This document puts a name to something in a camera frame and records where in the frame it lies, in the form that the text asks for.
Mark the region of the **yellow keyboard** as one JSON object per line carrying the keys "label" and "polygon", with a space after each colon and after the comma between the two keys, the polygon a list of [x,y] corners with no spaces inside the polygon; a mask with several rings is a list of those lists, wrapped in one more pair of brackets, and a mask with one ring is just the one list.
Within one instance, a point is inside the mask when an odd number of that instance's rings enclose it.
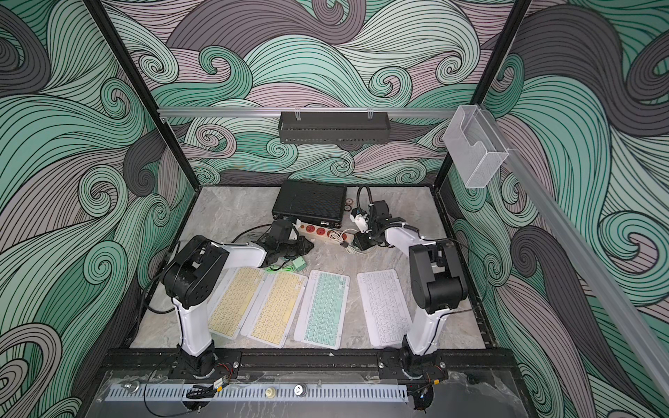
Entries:
{"label": "yellow keyboard", "polygon": [[267,274],[241,334],[273,348],[283,348],[307,281],[306,276],[295,273]]}
{"label": "yellow keyboard", "polygon": [[258,268],[225,271],[207,304],[208,327],[213,334],[230,340],[240,334],[265,276],[266,272]]}

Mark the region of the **green keyboard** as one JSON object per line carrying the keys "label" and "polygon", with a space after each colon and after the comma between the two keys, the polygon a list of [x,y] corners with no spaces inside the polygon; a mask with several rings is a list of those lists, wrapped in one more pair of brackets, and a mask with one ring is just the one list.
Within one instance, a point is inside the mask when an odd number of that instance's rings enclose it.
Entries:
{"label": "green keyboard", "polygon": [[294,331],[296,341],[338,350],[343,336],[350,278],[312,270]]}

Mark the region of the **white keyboard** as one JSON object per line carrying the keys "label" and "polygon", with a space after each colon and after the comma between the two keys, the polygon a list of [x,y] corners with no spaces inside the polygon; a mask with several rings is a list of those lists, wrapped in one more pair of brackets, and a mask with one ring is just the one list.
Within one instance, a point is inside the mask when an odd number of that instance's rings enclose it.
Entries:
{"label": "white keyboard", "polygon": [[399,348],[411,327],[411,317],[395,270],[359,273],[369,340],[375,348]]}

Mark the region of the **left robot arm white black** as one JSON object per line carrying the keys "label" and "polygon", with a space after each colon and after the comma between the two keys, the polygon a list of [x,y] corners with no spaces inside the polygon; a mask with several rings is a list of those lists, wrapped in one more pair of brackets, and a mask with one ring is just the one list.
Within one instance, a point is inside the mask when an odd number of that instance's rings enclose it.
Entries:
{"label": "left robot arm white black", "polygon": [[315,247],[289,219],[277,219],[248,243],[219,243],[202,235],[186,242],[160,274],[179,323],[179,365],[197,379],[215,368],[214,341],[208,330],[206,301],[230,268],[268,268],[280,257],[294,259]]}

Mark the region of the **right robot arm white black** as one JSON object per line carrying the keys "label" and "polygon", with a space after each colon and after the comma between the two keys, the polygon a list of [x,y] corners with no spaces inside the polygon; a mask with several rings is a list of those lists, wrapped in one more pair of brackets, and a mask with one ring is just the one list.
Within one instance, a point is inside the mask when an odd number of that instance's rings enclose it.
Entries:
{"label": "right robot arm white black", "polygon": [[384,200],[356,207],[350,219],[358,228],[354,243],[360,249],[395,247],[409,260],[409,284],[417,304],[409,332],[402,340],[400,361],[405,371],[435,358],[447,319],[468,297],[463,268],[453,241],[430,239],[405,219],[394,217]]}

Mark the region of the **wooden power strip green plugs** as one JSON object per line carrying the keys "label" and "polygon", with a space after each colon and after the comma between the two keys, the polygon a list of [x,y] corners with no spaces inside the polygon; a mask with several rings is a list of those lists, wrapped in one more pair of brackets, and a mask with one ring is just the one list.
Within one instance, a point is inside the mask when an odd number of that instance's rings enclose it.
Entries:
{"label": "wooden power strip green plugs", "polygon": [[318,226],[298,220],[296,227],[300,235],[306,236],[309,240],[321,240],[327,243],[340,245],[342,242],[351,244],[355,235],[355,230],[337,230],[326,226]]}

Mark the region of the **black flat box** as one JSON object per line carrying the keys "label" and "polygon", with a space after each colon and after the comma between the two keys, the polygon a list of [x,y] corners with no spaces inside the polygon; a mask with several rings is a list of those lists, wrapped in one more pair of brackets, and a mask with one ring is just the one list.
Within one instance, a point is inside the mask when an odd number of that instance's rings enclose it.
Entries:
{"label": "black flat box", "polygon": [[296,218],[299,221],[338,228],[343,222],[347,188],[308,181],[287,180],[272,209],[274,219]]}

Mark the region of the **black wall tray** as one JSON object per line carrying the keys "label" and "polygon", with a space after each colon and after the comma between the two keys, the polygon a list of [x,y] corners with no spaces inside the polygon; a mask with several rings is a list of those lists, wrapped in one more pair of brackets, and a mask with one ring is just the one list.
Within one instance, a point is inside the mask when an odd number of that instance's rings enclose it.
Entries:
{"label": "black wall tray", "polygon": [[387,113],[282,113],[278,131],[280,141],[289,145],[361,145],[390,141]]}

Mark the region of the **aluminium wall rail back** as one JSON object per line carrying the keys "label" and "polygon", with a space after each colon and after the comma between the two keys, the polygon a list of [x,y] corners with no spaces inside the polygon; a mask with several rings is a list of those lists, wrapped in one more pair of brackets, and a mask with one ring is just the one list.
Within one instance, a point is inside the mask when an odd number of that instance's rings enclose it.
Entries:
{"label": "aluminium wall rail back", "polygon": [[445,108],[351,108],[351,107],[195,107],[175,106],[158,109],[160,118],[279,118],[282,113],[294,113],[301,118],[303,113],[362,113],[373,115],[387,113],[390,118],[451,118],[456,109]]}

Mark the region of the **aluminium wall rail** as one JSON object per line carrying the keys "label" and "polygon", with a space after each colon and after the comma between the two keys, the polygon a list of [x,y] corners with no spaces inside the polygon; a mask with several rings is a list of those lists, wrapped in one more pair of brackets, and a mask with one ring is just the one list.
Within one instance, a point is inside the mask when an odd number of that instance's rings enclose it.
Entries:
{"label": "aluminium wall rail", "polygon": [[668,353],[665,345],[650,328],[641,313],[629,301],[606,265],[581,236],[556,198],[559,189],[553,184],[548,158],[540,157],[540,144],[527,148],[516,144],[506,134],[492,113],[482,108],[484,121],[507,151],[506,159],[512,172],[522,183],[527,197],[535,204],[557,242],[566,251],[576,270],[585,275],[586,282],[602,307],[616,325],[634,355],[652,379],[664,399],[668,398]]}
{"label": "aluminium wall rail", "polygon": [[175,106],[158,109],[160,118],[279,118],[282,113],[294,113],[301,118],[303,113],[362,113],[373,115],[387,113],[390,118],[451,118],[456,109],[445,108],[351,108],[351,107],[195,107]]}

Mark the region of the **clear acrylic wall holder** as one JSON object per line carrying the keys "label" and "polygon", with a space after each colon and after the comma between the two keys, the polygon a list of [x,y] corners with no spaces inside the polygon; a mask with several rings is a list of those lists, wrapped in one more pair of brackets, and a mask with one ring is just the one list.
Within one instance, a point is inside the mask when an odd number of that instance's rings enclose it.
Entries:
{"label": "clear acrylic wall holder", "polygon": [[486,188],[509,156],[492,113],[473,104],[456,109],[443,141],[468,189]]}

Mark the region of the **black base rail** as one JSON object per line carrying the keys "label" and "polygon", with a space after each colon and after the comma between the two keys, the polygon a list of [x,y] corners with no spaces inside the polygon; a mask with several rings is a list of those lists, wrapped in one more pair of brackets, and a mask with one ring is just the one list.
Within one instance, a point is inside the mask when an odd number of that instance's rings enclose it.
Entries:
{"label": "black base rail", "polygon": [[409,357],[399,349],[217,348],[215,360],[196,372],[177,349],[113,349],[101,371],[165,372],[168,377],[205,380],[222,376],[254,379],[262,372],[364,372],[390,380],[445,378],[451,371],[512,370],[517,362],[508,349],[439,349],[431,355]]}

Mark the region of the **aluminium wall rail right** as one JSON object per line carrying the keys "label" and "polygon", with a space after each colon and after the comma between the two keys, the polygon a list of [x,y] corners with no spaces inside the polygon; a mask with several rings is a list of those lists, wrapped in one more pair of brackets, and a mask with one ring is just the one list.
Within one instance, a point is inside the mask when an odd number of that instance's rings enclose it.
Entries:
{"label": "aluminium wall rail right", "polygon": [[602,307],[616,325],[634,355],[652,379],[664,399],[668,398],[668,353],[665,345],[650,328],[641,313],[629,301],[606,265],[581,236],[556,198],[559,189],[553,184],[548,158],[540,157],[540,144],[527,148],[516,144],[506,134],[492,113],[482,108],[484,121],[507,151],[506,159],[512,172],[522,183],[527,197],[535,204],[557,242],[566,251],[576,270],[585,275],[586,282]]}

